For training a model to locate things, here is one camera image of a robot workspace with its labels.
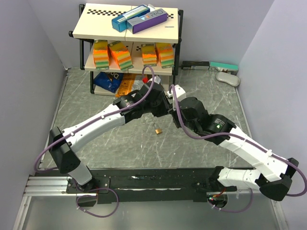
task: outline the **teal box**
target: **teal box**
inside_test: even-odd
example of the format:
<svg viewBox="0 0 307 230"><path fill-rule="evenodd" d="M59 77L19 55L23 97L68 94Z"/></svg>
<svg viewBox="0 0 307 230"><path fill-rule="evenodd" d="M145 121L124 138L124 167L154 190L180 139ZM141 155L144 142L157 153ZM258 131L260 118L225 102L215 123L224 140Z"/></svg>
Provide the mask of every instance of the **teal box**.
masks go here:
<svg viewBox="0 0 307 230"><path fill-rule="evenodd" d="M138 6L137 8L132 9L126 13L123 13L120 16L112 19L112 27L119 32L123 32L127 29L127 20L135 17L140 17L142 15L147 14L150 12L150 9L146 5Z"/></svg>
<svg viewBox="0 0 307 230"><path fill-rule="evenodd" d="M239 68L236 65L230 65L230 64L210 61L210 66L208 70L214 71L214 72L225 72L225 73L229 73L232 75L236 75L238 73Z"/></svg>

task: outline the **white wall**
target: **white wall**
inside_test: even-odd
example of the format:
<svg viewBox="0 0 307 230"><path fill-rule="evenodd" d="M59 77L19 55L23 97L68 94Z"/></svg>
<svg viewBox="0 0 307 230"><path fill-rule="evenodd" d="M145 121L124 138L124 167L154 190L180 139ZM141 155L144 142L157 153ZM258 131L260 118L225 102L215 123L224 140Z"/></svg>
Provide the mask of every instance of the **white wall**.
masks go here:
<svg viewBox="0 0 307 230"><path fill-rule="evenodd" d="M240 97L253 137L299 160L307 174L307 1L275 0L239 65ZM294 177L291 193L301 192ZM307 196L282 202L291 230L306 229Z"/></svg>
<svg viewBox="0 0 307 230"><path fill-rule="evenodd" d="M43 149L64 68L26 0L0 7L0 229L13 227Z"/></svg>
<svg viewBox="0 0 307 230"><path fill-rule="evenodd" d="M29 0L65 67L79 66L79 42L68 36L78 5L140 5L184 10L181 60L239 64L273 0Z"/></svg>

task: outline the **robotic arm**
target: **robotic arm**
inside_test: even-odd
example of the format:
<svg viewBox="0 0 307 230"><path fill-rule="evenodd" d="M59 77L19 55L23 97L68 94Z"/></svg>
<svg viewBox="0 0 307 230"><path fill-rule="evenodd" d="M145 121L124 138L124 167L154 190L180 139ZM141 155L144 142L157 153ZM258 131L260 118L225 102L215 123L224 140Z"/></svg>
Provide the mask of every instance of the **robotic arm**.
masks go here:
<svg viewBox="0 0 307 230"><path fill-rule="evenodd" d="M241 170L217 166L209 178L209 183L216 191L220 191L221 188L236 186L237 188L259 189L265 196L277 201L281 201L286 196L295 169L274 158L270 150L260 146L223 115L209 114L201 101L195 97L186 97L185 91L179 85L175 86L179 108L175 106L175 102L170 104L162 86L157 83L153 83L153 87L145 100L137 106L133 106L148 92L150 84L150 82L144 84L140 90L116 99L106 109L76 126L66 128L63 131L60 131L58 127L52 129L49 135L49 144L70 134L70 137L50 150L60 173L68 173L84 191L92 189L95 180L90 170L75 154L82 146L108 130L140 118L145 113L152 113L156 117L170 114L177 128L181 127L181 119L185 127L200 137L216 134L216 136L206 140L234 152L255 168L254 170ZM167 96L171 98L173 94L167 92ZM131 107L131 109L107 117L104 116L126 107ZM76 132L77 129L87 123L90 123L90 125ZM233 135L221 135L221 133L239 135L243 137L243 140ZM295 159L288 160L295 166L298 165L298 161Z"/></svg>

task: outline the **checkered pattern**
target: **checkered pattern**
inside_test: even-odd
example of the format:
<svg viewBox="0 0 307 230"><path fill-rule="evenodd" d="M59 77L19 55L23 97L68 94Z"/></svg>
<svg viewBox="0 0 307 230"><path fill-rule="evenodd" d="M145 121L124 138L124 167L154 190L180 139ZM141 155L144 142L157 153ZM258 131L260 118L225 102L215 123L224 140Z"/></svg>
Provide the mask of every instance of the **checkered pattern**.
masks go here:
<svg viewBox="0 0 307 230"><path fill-rule="evenodd" d="M96 15L106 15L106 16L119 16L123 13L126 13L126 11L122 12L122 11L102 11L102 10L91 10L89 9L87 11L87 14L96 14Z"/></svg>

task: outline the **blue plastic package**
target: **blue plastic package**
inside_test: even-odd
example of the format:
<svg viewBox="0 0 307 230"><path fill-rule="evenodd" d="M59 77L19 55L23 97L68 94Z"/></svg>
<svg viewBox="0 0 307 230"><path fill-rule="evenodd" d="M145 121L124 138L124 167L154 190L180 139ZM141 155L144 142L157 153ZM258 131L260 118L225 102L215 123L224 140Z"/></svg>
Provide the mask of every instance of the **blue plastic package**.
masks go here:
<svg viewBox="0 0 307 230"><path fill-rule="evenodd" d="M123 73L100 72L94 79L94 84L110 92L116 92L123 80Z"/></svg>

